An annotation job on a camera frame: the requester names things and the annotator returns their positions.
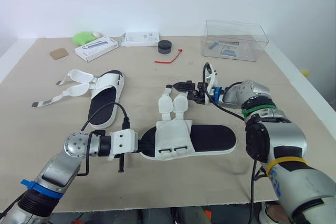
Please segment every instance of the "wooden table surface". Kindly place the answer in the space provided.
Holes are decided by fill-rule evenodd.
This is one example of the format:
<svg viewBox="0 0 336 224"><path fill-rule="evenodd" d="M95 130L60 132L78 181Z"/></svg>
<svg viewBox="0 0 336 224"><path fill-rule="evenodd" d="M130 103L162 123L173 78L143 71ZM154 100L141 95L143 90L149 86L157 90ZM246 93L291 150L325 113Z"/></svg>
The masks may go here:
<svg viewBox="0 0 336 224"><path fill-rule="evenodd" d="M167 37L170 55L155 47L118 48L86 63L74 53L71 38L38 39L0 84L0 209L5 209L33 180L48 160L63 148L70 133L80 130L88 116L90 95L63 99L33 109L34 101L60 94L68 86L55 86L70 69L96 76L109 70L125 75L120 103L141 136L161 120L158 99L166 84L202 79L202 67L209 61L218 72L219 84L251 79L270 88L273 101L305 133L308 163L336 178L336 141L306 104L301 95L266 53L256 62L207 58L201 55L200 37ZM53 60L50 51L65 48L69 55ZM170 65L177 49L180 57ZM253 160L245 151L245 125L214 106L190 103L186 119L194 124L222 124L237 137L237 148L222 156L198 156L173 161L151 161L140 154L125 155L125 173L118 173L118 160L90 158L90 173L74 180L55 211L111 210L244 203L250 197ZM107 131L121 129L122 113ZM255 201L274 200L272 186L263 178L255 183Z"/></svg>

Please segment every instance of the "slide sandal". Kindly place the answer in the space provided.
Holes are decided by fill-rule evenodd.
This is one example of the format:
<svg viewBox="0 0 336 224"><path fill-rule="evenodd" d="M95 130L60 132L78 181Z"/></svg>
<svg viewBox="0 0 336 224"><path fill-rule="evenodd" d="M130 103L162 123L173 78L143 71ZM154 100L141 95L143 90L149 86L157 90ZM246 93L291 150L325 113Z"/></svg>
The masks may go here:
<svg viewBox="0 0 336 224"><path fill-rule="evenodd" d="M174 101L170 97L172 86L167 85L159 98L162 121L148 130L139 140L139 152L148 159L171 160L175 158L222 155L236 148L236 136L222 125L192 125L184 120L188 110L187 93L179 94Z"/></svg>
<svg viewBox="0 0 336 224"><path fill-rule="evenodd" d="M105 104L119 101L124 86L124 76L119 70L112 70L98 78L97 84L101 84L102 86L98 86L92 91L89 118ZM109 127L116 118L117 108L118 106L112 104L102 109L90 121L92 128L100 130Z"/></svg>
<svg viewBox="0 0 336 224"><path fill-rule="evenodd" d="M155 132L156 127L153 127L139 140L139 151L143 157L148 159L156 159ZM223 125L192 125L190 139L196 151L195 156L223 155L236 148L235 134Z"/></svg>
<svg viewBox="0 0 336 224"><path fill-rule="evenodd" d="M47 106L61 100L63 97L78 97L92 90L89 110L89 117L91 117L92 114L105 104L119 101L124 86L124 75L119 70L111 70L97 78L90 73L72 69L68 72L67 76L63 80L58 81L56 85L61 86L68 81L75 81L81 84L69 87L63 91L62 94L51 99L34 102L31 106L33 108ZM92 118L90 125L97 130L107 128L113 123L116 112L117 106L107 106Z"/></svg>

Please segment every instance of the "clear plastic container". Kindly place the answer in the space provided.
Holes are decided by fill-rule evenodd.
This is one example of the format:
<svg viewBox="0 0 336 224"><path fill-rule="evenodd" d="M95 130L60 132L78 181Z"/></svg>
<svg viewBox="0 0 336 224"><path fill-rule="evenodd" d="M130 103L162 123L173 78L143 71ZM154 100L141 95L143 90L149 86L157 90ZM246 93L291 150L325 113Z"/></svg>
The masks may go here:
<svg viewBox="0 0 336 224"><path fill-rule="evenodd" d="M264 30L258 24L207 20L202 55L256 61L267 43Z"/></svg>

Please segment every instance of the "floor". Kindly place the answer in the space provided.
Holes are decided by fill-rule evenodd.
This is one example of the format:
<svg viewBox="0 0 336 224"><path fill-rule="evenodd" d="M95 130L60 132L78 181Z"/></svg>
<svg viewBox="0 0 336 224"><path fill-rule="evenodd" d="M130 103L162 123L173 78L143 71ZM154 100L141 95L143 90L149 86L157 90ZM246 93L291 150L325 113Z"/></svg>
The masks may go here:
<svg viewBox="0 0 336 224"><path fill-rule="evenodd" d="M257 216L261 209L261 204L255 203L254 206L252 224L259 224ZM212 212L212 224L248 223L249 204L203 206L202 208ZM80 217L79 221L85 224L174 224L171 214L174 210L176 209L156 208L130 211L54 213L51 215L50 222L52 224L68 224Z"/></svg>

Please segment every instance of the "white product box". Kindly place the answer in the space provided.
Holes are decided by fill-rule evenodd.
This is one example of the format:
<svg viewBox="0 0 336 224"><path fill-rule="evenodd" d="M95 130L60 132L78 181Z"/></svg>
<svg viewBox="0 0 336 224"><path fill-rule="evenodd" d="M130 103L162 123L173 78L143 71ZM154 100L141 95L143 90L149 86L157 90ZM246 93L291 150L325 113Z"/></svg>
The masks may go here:
<svg viewBox="0 0 336 224"><path fill-rule="evenodd" d="M121 36L121 47L155 47L160 41L157 31L127 32Z"/></svg>
<svg viewBox="0 0 336 224"><path fill-rule="evenodd" d="M118 42L108 36L104 36L75 48L75 53L86 62L89 62L112 51L118 46Z"/></svg>

